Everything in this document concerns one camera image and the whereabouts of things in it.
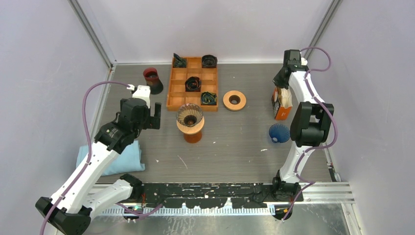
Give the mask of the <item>clear grey ribbed dripper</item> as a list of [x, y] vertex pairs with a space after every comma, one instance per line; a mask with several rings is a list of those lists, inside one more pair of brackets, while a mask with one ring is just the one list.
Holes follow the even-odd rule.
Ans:
[[193, 103], [182, 105], [176, 112], [176, 121], [186, 127], [193, 127], [203, 119], [203, 110]]

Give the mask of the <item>wooden ring dripper stand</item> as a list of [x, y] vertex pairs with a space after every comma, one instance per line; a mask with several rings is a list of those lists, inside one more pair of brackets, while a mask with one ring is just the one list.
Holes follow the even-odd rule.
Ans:
[[191, 126], [191, 127], [182, 125], [178, 121], [176, 121], [176, 125], [177, 125], [178, 129], [186, 135], [195, 135], [195, 134], [199, 133], [202, 130], [202, 128], [204, 127], [204, 124], [205, 124], [205, 118], [204, 117], [202, 118], [202, 120], [199, 123], [197, 123], [196, 125]]

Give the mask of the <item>orange coffee filter box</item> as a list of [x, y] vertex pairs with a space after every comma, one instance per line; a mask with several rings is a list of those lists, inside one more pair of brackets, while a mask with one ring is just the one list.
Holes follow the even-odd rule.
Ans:
[[272, 95], [272, 107], [275, 120], [286, 120], [292, 109], [292, 94], [289, 89], [275, 86]]

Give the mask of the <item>orange glass carafe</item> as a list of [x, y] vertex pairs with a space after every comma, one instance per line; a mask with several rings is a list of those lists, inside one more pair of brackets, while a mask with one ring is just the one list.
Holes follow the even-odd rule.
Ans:
[[201, 140], [203, 134], [202, 132], [198, 132], [196, 134], [186, 134], [184, 133], [184, 140], [187, 143], [197, 143]]

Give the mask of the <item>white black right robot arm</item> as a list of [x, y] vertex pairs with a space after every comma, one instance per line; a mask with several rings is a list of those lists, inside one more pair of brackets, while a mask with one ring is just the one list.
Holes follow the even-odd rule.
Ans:
[[334, 106], [325, 103], [311, 81], [307, 61], [298, 49], [284, 51], [283, 66], [273, 78], [275, 90], [273, 107], [275, 118], [287, 118], [291, 105], [283, 100], [295, 96], [298, 107], [291, 122], [291, 149], [283, 167], [273, 179], [272, 196], [284, 201], [300, 192], [301, 172], [310, 155], [327, 140]]

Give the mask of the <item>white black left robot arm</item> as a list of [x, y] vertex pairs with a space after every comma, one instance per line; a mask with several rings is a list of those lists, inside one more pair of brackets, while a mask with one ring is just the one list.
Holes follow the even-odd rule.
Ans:
[[145, 100], [122, 99], [116, 119], [101, 126], [90, 150], [67, 181], [50, 197], [40, 197], [36, 209], [45, 222], [65, 235], [83, 234], [91, 221], [107, 208], [123, 200], [137, 202], [144, 193], [142, 181], [124, 174], [115, 183], [89, 195], [104, 170], [145, 129], [159, 129], [161, 104], [154, 115]]

